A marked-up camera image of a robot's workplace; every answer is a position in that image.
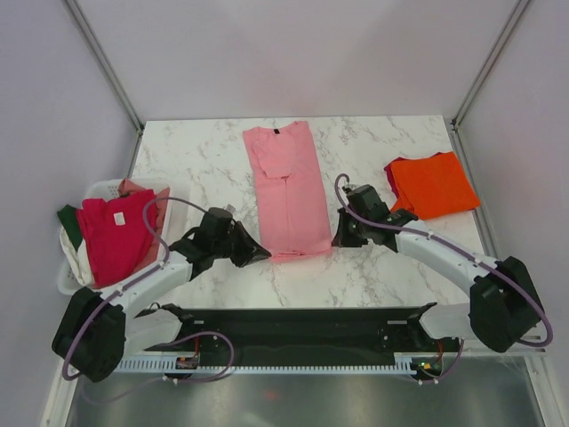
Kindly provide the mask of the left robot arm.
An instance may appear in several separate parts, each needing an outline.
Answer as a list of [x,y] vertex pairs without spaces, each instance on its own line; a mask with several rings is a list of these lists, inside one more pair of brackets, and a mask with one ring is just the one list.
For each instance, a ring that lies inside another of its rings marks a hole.
[[187,349],[196,336],[191,324],[169,310],[143,311],[217,260],[243,268],[270,256],[230,211],[209,209],[198,226],[168,245],[163,259],[108,290],[83,287],[71,296],[52,341],[63,360],[63,378],[83,375],[97,383],[139,351],[162,345]]

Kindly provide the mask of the pink t shirt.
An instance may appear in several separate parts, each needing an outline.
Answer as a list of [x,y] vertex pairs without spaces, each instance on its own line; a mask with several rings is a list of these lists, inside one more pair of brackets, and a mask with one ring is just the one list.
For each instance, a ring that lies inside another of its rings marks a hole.
[[329,254],[332,232],[312,132],[306,121],[243,132],[260,241],[273,262]]

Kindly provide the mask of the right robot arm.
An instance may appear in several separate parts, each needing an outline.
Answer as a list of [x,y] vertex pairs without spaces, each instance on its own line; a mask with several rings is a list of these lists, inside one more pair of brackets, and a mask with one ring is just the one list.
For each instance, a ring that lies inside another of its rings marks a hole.
[[334,246],[384,246],[426,265],[469,298],[415,310],[406,330],[415,349],[427,350],[446,338],[477,339],[499,353],[515,344],[551,343],[552,325],[523,262],[478,254],[436,233],[414,213],[390,211],[369,184],[336,183],[334,192],[341,204]]

